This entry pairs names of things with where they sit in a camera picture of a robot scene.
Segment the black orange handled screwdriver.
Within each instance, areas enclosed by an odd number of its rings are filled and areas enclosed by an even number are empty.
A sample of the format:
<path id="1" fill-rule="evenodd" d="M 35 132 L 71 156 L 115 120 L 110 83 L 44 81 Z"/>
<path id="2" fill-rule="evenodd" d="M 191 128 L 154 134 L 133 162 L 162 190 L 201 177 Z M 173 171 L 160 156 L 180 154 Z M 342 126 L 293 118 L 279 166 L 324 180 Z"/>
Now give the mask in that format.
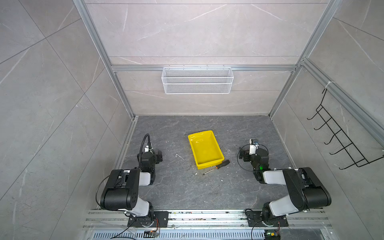
<path id="1" fill-rule="evenodd" d="M 206 174 L 208 174 L 208 173 L 210 173 L 210 172 L 212 172 L 212 171 L 214 171 L 214 170 L 218 170 L 218 169 L 220 169 L 220 168 L 222 168 L 222 167 L 225 167 L 225 166 L 227 166 L 229 163 L 230 163 L 230 160 L 224 160 L 222 163 L 220 163 L 219 165 L 215 166 L 214 169 L 211 169 L 211 170 L 207 171 L 206 173 L 204 173 L 204 175 L 206 175 Z"/>

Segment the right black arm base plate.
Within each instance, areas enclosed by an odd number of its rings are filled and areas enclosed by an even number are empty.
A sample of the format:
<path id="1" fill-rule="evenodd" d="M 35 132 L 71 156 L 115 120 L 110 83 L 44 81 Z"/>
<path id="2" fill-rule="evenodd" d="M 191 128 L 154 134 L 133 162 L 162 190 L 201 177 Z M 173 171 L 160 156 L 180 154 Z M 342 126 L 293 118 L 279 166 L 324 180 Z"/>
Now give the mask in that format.
<path id="1" fill-rule="evenodd" d="M 285 216 L 275 217 L 264 211 L 244 211 L 249 227 L 288 227 L 289 223 Z"/>

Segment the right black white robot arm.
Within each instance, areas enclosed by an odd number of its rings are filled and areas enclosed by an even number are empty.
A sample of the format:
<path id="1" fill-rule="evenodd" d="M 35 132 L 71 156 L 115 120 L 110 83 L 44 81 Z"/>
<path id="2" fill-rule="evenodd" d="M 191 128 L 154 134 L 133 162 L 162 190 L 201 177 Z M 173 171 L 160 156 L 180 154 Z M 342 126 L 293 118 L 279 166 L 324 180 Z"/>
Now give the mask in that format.
<path id="1" fill-rule="evenodd" d="M 256 144 L 246 146 L 248 150 L 245 147 L 239 148 L 237 161 L 251 163 L 251 172 L 260 184 L 281 185 L 288 191 L 286 196 L 265 203 L 259 217 L 250 217 L 257 224 L 273 226 L 287 215 L 327 207 L 332 203 L 330 193 L 311 168 L 272 170 L 266 147 L 260 149 Z"/>

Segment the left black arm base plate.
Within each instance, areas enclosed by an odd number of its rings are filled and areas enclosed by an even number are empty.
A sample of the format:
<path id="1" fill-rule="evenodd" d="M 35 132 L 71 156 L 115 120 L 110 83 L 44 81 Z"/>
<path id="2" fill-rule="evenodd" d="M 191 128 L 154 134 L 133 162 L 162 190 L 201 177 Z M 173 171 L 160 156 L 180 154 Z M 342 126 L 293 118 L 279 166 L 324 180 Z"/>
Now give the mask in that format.
<path id="1" fill-rule="evenodd" d="M 155 211 L 149 213 L 145 217 L 134 217 L 130 215 L 128 221 L 128 227 L 137 228 L 166 228 L 169 221 L 169 212 L 167 211 Z"/>

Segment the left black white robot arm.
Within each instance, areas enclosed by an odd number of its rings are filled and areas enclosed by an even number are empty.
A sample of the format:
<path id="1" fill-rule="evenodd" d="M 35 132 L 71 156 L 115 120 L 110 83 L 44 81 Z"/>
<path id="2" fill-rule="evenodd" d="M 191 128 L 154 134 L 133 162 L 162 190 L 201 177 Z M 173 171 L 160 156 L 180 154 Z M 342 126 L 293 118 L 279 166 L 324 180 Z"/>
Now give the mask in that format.
<path id="1" fill-rule="evenodd" d="M 143 227 L 156 223 L 152 203 L 139 197 L 139 187 L 153 185 L 156 165 L 163 161 L 162 152 L 148 151 L 138 154 L 139 167 L 131 170 L 112 170 L 97 204 L 103 210 L 128 214 L 130 223 L 136 221 Z"/>

